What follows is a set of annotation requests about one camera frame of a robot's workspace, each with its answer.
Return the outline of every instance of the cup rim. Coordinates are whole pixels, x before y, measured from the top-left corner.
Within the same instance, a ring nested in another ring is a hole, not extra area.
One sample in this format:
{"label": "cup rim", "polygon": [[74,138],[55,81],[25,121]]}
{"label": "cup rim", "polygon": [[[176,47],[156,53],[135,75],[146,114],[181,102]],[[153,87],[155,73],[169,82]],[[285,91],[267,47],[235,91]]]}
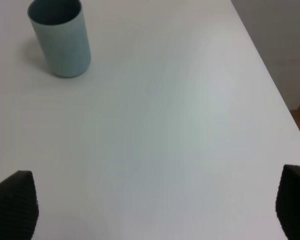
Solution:
{"label": "cup rim", "polygon": [[28,7],[28,10],[27,10],[28,17],[29,17],[29,19],[30,19],[32,22],[34,22],[34,23],[36,23],[36,24],[38,24],[38,25],[41,25],[41,26],[45,26],[45,27],[59,27],[59,26],[63,26],[63,25],[65,25],[65,24],[68,24],[68,23],[74,21],[76,18],[78,18],[78,16],[79,16],[80,13],[82,12],[82,4],[81,4],[81,1],[78,0],[78,2],[79,2],[79,4],[80,4],[80,10],[79,10],[78,14],[77,14],[74,18],[72,18],[71,20],[66,21],[66,22],[64,22],[64,23],[60,23],[60,24],[54,24],[54,25],[42,24],[42,23],[40,23],[40,22],[37,22],[37,21],[33,20],[33,18],[30,16],[30,8],[31,8],[31,6],[35,3],[35,1],[36,1],[36,0],[33,0],[33,2],[30,3],[30,5],[29,5],[29,7]]}

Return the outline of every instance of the cylindrical cup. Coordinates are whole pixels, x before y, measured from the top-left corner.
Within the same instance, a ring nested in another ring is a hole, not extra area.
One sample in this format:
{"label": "cylindrical cup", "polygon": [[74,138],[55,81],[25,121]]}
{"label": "cylindrical cup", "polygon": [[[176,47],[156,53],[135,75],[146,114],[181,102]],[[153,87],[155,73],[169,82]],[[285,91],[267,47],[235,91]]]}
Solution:
{"label": "cylindrical cup", "polygon": [[34,0],[28,16],[53,72],[71,78],[87,70],[91,53],[79,0]]}

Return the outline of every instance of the white table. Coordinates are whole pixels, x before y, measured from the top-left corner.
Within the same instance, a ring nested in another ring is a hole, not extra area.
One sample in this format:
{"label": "white table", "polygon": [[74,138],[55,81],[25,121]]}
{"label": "white table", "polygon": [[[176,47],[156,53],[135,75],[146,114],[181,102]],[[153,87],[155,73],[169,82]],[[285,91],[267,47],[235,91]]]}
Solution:
{"label": "white table", "polygon": [[284,240],[300,132],[229,0],[83,0],[92,52],[47,72],[0,0],[0,181],[32,170],[34,240]]}

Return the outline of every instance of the gray wall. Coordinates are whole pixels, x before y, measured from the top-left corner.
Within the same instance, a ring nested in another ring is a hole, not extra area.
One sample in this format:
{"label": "gray wall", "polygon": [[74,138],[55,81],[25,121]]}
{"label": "gray wall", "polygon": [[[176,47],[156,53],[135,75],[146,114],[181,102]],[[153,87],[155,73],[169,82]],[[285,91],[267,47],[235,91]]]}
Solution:
{"label": "gray wall", "polygon": [[232,0],[289,110],[300,105],[300,0]]}

